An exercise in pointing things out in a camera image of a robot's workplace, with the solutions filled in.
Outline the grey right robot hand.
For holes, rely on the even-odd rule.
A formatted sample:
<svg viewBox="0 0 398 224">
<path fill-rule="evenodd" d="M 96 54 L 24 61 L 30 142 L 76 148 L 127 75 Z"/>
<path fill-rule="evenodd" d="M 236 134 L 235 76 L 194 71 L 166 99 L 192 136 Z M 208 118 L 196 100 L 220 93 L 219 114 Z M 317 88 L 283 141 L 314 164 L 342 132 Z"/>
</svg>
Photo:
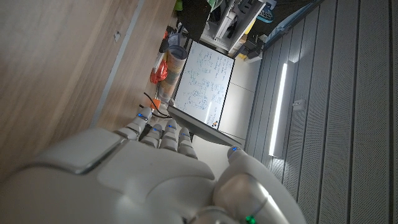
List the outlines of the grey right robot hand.
<svg viewBox="0 0 398 224">
<path fill-rule="evenodd" d="M 304 223 L 296 201 L 240 143 L 169 107 L 117 131 L 88 129 L 1 183 L 2 223 Z"/>
</svg>

